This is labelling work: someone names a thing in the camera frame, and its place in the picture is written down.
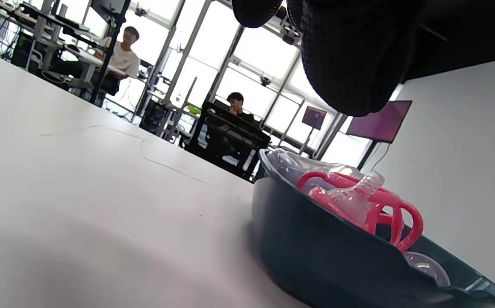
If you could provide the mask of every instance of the ceiling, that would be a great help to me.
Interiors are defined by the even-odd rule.
[[[405,80],[495,61],[495,0],[429,0]]]

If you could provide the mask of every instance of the dark bowl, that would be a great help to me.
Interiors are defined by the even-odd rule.
[[[424,236],[410,248],[447,271],[451,287],[408,265],[388,243],[299,191],[259,152],[252,218],[257,251],[282,289],[316,308],[495,308],[495,284]]]

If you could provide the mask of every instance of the white t-shirt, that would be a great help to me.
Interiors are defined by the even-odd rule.
[[[109,47],[111,45],[111,38],[107,37],[101,41],[101,45]],[[128,76],[136,78],[138,75],[139,66],[141,61],[134,51],[126,51],[120,47],[120,41],[115,44],[115,51],[112,54],[109,65],[124,71]]]

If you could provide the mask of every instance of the scratch mark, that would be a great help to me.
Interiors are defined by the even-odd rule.
[[[133,137],[133,138],[139,139],[139,140],[141,141],[141,142],[140,142],[140,144],[139,144],[139,145],[140,145],[140,149],[141,149],[141,157],[142,157],[144,160],[148,160],[148,161],[150,161],[150,162],[153,162],[153,163],[155,163],[155,164],[158,164],[158,165],[160,165],[160,166],[163,166],[163,167],[165,167],[165,168],[168,168],[168,169],[170,169],[170,170],[173,170],[173,171],[175,171],[175,172],[177,172],[177,173],[179,173],[179,174],[181,174],[181,175],[183,175],[183,176],[185,176],[185,177],[187,177],[187,178],[189,178],[189,179],[191,179],[191,180],[198,181],[198,182],[203,183],[203,184],[205,184],[205,185],[208,185],[208,186],[210,186],[210,187],[215,187],[215,188],[217,188],[217,189],[219,188],[217,185],[209,184],[209,183],[206,183],[206,182],[204,182],[204,181],[202,181],[202,180],[199,180],[199,179],[197,179],[197,178],[193,178],[193,177],[191,177],[190,175],[188,175],[188,174],[186,174],[186,173],[183,173],[183,172],[181,172],[181,171],[179,171],[179,170],[177,170],[177,169],[175,169],[175,168],[172,168],[171,166],[166,166],[166,165],[165,165],[165,164],[163,164],[163,163],[159,163],[159,162],[157,162],[157,161],[155,161],[155,160],[151,160],[151,159],[149,159],[149,158],[146,158],[145,156],[143,156],[143,144],[144,144],[144,142],[146,142],[146,139],[143,139],[143,138],[138,137],[138,136],[136,136],[136,135],[132,135],[132,134],[125,133],[124,131],[118,130],[118,129],[116,129],[116,128],[108,127],[108,126],[105,126],[105,125],[92,125],[92,126],[88,126],[88,127],[83,127],[83,128],[75,129],[75,130],[63,131],[63,132],[61,132],[61,133],[53,133],[53,134],[43,134],[43,135],[37,135],[37,137],[60,136],[60,135],[66,135],[66,134],[75,134],[75,133],[80,133],[81,131],[88,130],[88,129],[91,129],[91,128],[96,128],[96,127],[102,127],[102,128],[106,128],[106,129],[114,130],[114,131],[116,131],[117,133],[121,133],[121,134],[123,134],[123,135],[130,136],[130,137]]]
[[[183,172],[181,172],[181,171],[179,171],[179,170],[177,170],[177,169],[171,168],[171,166],[166,166],[165,164],[162,164],[162,163],[156,162],[156,161],[154,161],[154,160],[150,160],[149,158],[146,158],[146,157],[144,157],[143,159],[144,159],[144,160],[148,160],[148,161],[150,161],[150,162],[153,162],[153,163],[155,163],[155,164],[158,164],[158,165],[160,165],[160,166],[163,166],[163,167],[165,167],[165,168],[171,169],[171,170],[173,170],[173,171],[175,171],[175,172],[177,172],[177,173],[179,173],[179,174],[184,175],[185,177],[188,177],[188,178],[189,178],[189,179],[191,179],[191,180],[198,181],[198,182],[200,182],[200,183],[203,183],[203,184],[205,184],[205,185],[209,185],[209,186],[211,186],[211,187],[215,187],[215,188],[217,188],[217,189],[219,188],[217,185],[213,185],[213,184],[205,183],[205,182],[204,182],[204,181],[202,181],[202,180],[199,180],[199,179],[197,179],[197,178],[193,178],[193,177],[191,177],[190,175],[188,175],[188,174],[186,174],[186,173],[183,173]]]

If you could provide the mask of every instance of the person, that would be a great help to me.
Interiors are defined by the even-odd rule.
[[[241,118],[251,125],[255,125],[255,117],[251,113],[245,113],[244,106],[244,96],[238,92],[232,92],[227,97],[228,103],[230,103],[230,113],[236,115],[236,117]]]
[[[124,29],[122,41],[116,42],[113,55],[109,61],[109,66],[118,68],[119,70],[125,72],[125,74],[119,74],[117,72],[107,70],[107,75],[103,79],[101,90],[111,95],[115,95],[118,92],[118,86],[122,79],[128,77],[136,78],[141,61],[136,53],[132,51],[132,45],[139,39],[139,32],[136,28],[126,27]],[[101,41],[102,46],[109,47],[110,44],[110,37],[107,37]],[[99,58],[101,61],[105,59],[105,53],[99,49],[95,50],[94,56]],[[57,61],[52,65],[50,70],[63,75],[71,75],[75,78],[80,78],[82,71],[84,70],[84,65],[79,61]],[[98,74],[99,71],[96,70],[96,73],[91,79],[93,83],[97,80]]]

